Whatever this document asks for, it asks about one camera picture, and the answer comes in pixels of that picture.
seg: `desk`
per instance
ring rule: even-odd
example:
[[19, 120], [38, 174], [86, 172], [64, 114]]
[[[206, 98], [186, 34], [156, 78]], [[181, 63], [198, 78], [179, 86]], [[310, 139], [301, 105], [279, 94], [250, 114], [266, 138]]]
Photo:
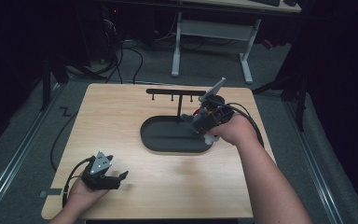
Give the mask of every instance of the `desk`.
[[[156, 153], [141, 140], [145, 120], [175, 115], [178, 99], [152, 96], [146, 89], [207, 91], [206, 87], [89, 85], [51, 184], [62, 189], [72, 169], [101, 150], [113, 155], [106, 175], [130, 171], [121, 187], [111, 190], [82, 218], [230, 218], [252, 217], [248, 191], [237, 149], [223, 140], [201, 154]], [[252, 92], [222, 88], [227, 102], [244, 105], [257, 123], [266, 151], [274, 159]], [[182, 112], [193, 113], [199, 102], [184, 97]], [[61, 195], [49, 195], [42, 217], [53, 218], [62, 208]]]
[[[249, 0], [183, 0], [184, 3], [197, 3], [197, 4], [210, 4], [218, 5], [223, 7], [244, 7], [250, 9], [269, 10], [277, 12], [295, 12], [299, 13], [301, 7], [295, 5], [294, 7], [287, 6], [281, 1], [278, 7], [268, 6], [265, 4], [259, 4]], [[205, 37], [225, 38], [245, 41], [246, 46], [244, 52], [240, 54], [240, 62], [242, 72], [247, 84], [252, 84], [253, 79], [251, 71], [249, 69], [248, 57], [251, 51], [252, 45], [255, 42], [255, 36], [260, 25], [261, 19], [256, 19], [253, 26], [249, 25], [236, 25], [226, 24], [219, 22], [208, 22], [208, 21], [193, 21], [193, 20], [182, 20], [182, 13], [179, 12], [177, 26], [176, 26], [176, 46], [173, 53], [172, 60], [172, 76], [179, 76], [180, 67], [180, 41], [181, 35], [198, 35]]]

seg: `white metal frame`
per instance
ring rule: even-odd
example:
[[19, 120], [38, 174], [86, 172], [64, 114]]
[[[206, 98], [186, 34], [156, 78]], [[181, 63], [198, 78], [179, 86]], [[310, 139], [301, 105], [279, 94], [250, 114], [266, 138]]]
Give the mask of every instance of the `white metal frame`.
[[248, 57], [252, 45], [255, 42], [255, 36], [257, 35], [260, 22], [261, 20], [258, 19], [253, 26], [245, 26], [208, 21], [182, 20], [182, 13], [179, 12], [176, 28], [176, 46], [172, 61], [172, 76], [179, 77], [181, 35], [198, 35], [246, 41], [247, 45], [245, 51], [240, 54], [240, 62], [245, 82], [247, 84], [252, 84], [253, 79], [249, 69]]

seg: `human arm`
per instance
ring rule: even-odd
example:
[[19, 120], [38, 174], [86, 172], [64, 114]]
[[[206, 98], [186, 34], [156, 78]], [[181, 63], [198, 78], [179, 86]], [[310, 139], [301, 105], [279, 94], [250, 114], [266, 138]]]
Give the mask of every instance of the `human arm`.
[[55, 216], [49, 223], [75, 223], [83, 213], [96, 204], [108, 191], [109, 189], [89, 189], [81, 178], [77, 178], [69, 192], [68, 202], [63, 207], [61, 212], [57, 214], [57, 216]]
[[219, 135], [237, 147], [256, 224], [311, 223], [295, 190], [260, 145], [255, 129], [244, 116], [235, 114], [209, 134]]

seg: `wooden tabletop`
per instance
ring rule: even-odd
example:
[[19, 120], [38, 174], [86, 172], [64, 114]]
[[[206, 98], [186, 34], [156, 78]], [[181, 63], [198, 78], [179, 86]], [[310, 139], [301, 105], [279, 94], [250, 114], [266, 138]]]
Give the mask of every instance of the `wooden tabletop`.
[[[157, 153], [143, 145], [143, 122], [156, 115], [174, 116], [178, 106], [178, 97], [172, 101], [170, 95], [155, 95], [152, 101], [146, 89], [210, 88], [89, 85], [51, 188], [62, 189], [79, 162], [101, 151], [114, 156], [106, 175], [130, 172], [119, 189], [111, 190], [82, 218], [252, 217], [240, 157], [231, 144], [219, 140], [200, 154]], [[274, 159], [252, 92], [222, 88], [218, 94], [227, 103], [239, 103], [249, 110], [262, 133], [266, 151]], [[200, 106], [197, 97], [193, 98], [191, 103], [190, 97], [184, 96], [182, 113], [192, 114]], [[49, 195], [42, 217], [52, 219], [61, 209], [62, 196]]]
[[301, 12], [301, 7], [296, 4], [294, 7], [290, 7], [281, 0], [278, 7], [269, 6], [266, 4], [261, 4], [249, 0], [181, 0], [184, 3], [199, 3], [199, 4], [209, 4], [209, 5], [219, 5], [225, 7], [246, 7], [251, 9], [261, 9], [269, 11], [278, 11], [278, 12]]

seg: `human hand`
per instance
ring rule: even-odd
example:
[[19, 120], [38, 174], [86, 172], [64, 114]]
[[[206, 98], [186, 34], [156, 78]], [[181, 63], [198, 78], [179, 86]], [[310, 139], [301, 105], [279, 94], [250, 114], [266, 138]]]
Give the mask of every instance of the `human hand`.
[[109, 189], [89, 189], [81, 178], [77, 178], [72, 186], [65, 207], [49, 223], [74, 223], [83, 213], [96, 204]]
[[109, 192], [109, 189], [90, 189], [79, 177], [69, 192], [67, 204], [74, 207], [80, 214], [83, 214], [96, 204], [107, 192]]
[[229, 122], [212, 128], [208, 134], [218, 135], [234, 146], [238, 146], [241, 142], [258, 142], [255, 128], [239, 113], [235, 113]]

